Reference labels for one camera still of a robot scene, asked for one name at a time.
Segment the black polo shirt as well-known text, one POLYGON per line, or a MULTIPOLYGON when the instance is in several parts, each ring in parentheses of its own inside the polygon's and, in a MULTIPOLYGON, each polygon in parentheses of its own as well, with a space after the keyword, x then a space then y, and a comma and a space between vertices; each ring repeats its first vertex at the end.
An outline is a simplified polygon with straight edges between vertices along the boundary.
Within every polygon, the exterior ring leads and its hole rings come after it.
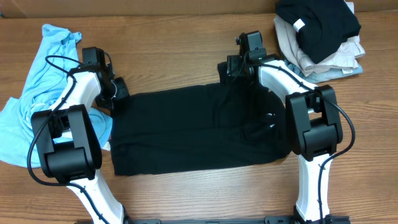
POLYGON ((291 152, 281 100, 243 77, 132 95, 111 116, 116 175, 267 164, 291 152))

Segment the light blue t-shirt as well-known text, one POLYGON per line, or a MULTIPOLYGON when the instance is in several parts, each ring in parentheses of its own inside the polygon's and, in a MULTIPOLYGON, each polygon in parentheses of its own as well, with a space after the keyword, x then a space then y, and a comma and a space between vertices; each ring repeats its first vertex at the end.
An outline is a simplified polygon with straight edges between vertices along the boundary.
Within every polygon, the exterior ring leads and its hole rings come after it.
POLYGON ((100 93, 100 83, 94 73, 67 72, 77 66, 79 32, 45 24, 42 41, 32 63, 19 98, 10 98, 1 111, 1 160, 14 166, 26 167, 27 153, 34 138, 31 116, 38 111, 52 110, 67 94, 63 108, 84 104, 101 147, 108 146, 113 120, 92 108, 100 93))

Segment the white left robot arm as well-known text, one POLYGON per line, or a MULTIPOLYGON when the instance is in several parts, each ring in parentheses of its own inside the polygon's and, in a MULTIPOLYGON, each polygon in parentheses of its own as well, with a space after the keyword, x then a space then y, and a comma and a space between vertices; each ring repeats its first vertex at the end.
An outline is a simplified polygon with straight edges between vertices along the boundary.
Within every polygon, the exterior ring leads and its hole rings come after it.
POLYGON ((34 138, 27 155, 37 150, 43 173, 56 181, 54 187, 67 187, 82 202, 92 223, 131 223, 124 206, 110 191, 100 170, 101 147, 88 112, 93 104, 112 110, 114 103, 129 96, 124 79, 114 76, 111 57, 97 47, 84 48, 83 60, 67 71, 67 86, 48 110, 31 117, 34 138))

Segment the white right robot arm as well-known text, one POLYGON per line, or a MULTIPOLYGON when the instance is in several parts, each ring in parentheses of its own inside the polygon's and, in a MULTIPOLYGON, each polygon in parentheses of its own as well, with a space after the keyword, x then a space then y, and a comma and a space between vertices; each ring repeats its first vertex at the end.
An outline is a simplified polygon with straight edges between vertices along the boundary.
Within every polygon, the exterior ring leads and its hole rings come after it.
POLYGON ((334 89, 300 78, 275 54, 269 55, 259 31, 236 38, 238 55, 227 58, 227 77, 252 78, 273 91, 285 104, 287 139, 298 156, 299 192, 293 215, 268 216, 265 223, 350 224, 348 216, 336 216, 328 207, 331 162, 340 155, 343 140, 341 117, 353 123, 337 105, 334 89))

